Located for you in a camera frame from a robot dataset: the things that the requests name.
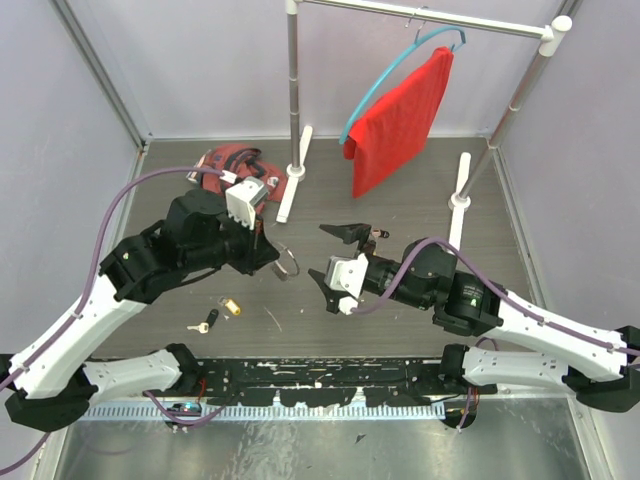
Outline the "metal keyring with keys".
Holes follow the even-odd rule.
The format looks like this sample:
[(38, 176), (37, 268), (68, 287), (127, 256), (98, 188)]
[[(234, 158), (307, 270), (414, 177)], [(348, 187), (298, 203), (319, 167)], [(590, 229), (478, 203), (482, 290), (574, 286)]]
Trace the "metal keyring with keys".
[(300, 265), (292, 250), (277, 242), (279, 257), (271, 264), (272, 273), (282, 282), (292, 280), (300, 274)]

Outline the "yellow tag key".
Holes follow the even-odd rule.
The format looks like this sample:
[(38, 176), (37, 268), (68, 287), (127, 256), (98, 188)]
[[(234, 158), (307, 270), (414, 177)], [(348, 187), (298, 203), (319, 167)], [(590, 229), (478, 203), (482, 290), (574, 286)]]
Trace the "yellow tag key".
[(234, 316), (239, 316), (242, 313), (242, 309), (239, 304), (231, 298), (221, 297), (219, 299), (219, 304), (225, 307)]

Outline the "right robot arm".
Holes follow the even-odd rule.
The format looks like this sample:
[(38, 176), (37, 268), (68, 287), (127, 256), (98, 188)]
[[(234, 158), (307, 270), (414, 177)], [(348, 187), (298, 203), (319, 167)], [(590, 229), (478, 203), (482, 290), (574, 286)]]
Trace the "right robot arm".
[(395, 261), (376, 255), (377, 238), (387, 234), (368, 224), (320, 228), (356, 247), (351, 257), (332, 256), (324, 272), (309, 272), (327, 311), (365, 315), (394, 301), (431, 311), (448, 333), (520, 346), (518, 352), (446, 346), (438, 379), (447, 392), (508, 384), (571, 393), (610, 413), (638, 405), (638, 328), (595, 328), (545, 310), (491, 281), (438, 237), (409, 244)]

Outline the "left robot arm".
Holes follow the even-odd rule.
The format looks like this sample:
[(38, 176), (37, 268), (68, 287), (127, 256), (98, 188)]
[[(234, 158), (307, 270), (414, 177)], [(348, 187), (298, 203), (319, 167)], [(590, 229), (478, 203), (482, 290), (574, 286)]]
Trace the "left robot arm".
[(5, 402), (16, 424), (62, 429), (104, 401), (144, 391), (194, 393), (201, 365), (183, 344), (146, 356), (93, 361), (126, 321), (163, 293), (206, 279), (224, 266), (252, 275), (279, 257), (257, 209), (268, 195), (246, 179), (217, 195), (196, 189), (175, 198), (167, 216), (126, 237), (104, 258), (91, 292), (23, 351), (1, 357)]

